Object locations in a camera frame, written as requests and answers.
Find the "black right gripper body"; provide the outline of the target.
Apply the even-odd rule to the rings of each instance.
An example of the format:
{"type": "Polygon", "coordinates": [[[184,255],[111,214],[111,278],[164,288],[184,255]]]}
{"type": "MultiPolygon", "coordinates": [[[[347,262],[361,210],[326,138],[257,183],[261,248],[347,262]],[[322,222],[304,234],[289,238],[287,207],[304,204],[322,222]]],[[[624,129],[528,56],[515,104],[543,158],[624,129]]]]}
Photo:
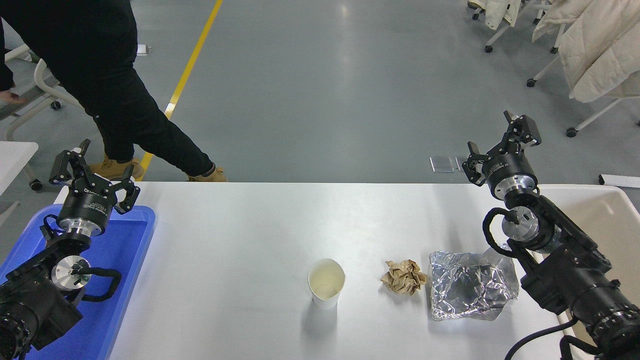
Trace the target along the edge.
{"type": "Polygon", "coordinates": [[[528,187],[531,189],[536,187],[536,176],[523,152],[494,156],[484,162],[481,171],[490,189],[496,188],[500,182],[514,176],[518,176],[519,179],[528,177],[532,181],[532,185],[528,187]]]}

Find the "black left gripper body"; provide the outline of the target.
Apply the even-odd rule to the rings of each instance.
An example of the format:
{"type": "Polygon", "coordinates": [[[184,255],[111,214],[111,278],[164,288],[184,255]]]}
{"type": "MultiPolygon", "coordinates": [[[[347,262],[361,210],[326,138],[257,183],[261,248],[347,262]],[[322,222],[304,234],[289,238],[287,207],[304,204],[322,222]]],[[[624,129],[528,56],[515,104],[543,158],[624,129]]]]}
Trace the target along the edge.
{"type": "Polygon", "coordinates": [[[105,229],[117,202],[112,186],[105,178],[74,180],[57,215],[57,225],[67,229],[72,221],[83,220],[93,223],[98,229],[105,229]]]}

